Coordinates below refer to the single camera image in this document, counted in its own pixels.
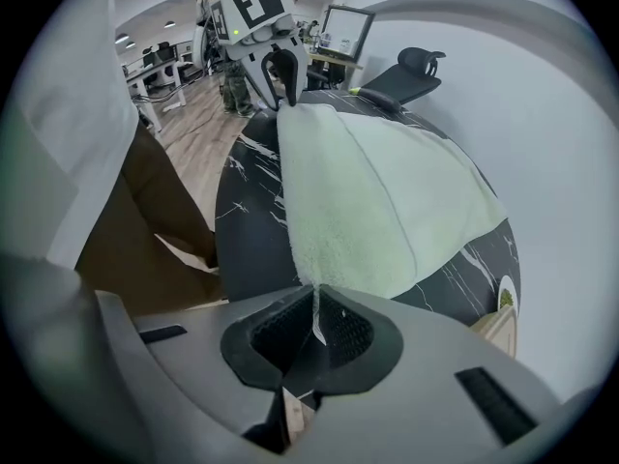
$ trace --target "black marble table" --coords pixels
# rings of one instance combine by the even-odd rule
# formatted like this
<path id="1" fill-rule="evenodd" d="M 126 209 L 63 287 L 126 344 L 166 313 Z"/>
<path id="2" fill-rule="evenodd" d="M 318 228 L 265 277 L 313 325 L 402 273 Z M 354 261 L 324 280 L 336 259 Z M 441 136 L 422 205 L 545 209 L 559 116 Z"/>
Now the black marble table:
<path id="1" fill-rule="evenodd" d="M 305 103 L 327 103 L 337 111 L 384 117 L 448 136 L 410 112 L 387 113 L 342 91 L 310 91 Z M 276 113 L 253 116 L 230 150 L 217 195 L 216 239 L 223 286 L 241 301 L 299 285 L 292 261 L 280 172 Z M 499 282 L 508 275 L 520 295 L 520 266 L 512 228 L 503 221 L 471 241 L 438 272 L 394 298 L 472 325 L 496 311 Z"/>

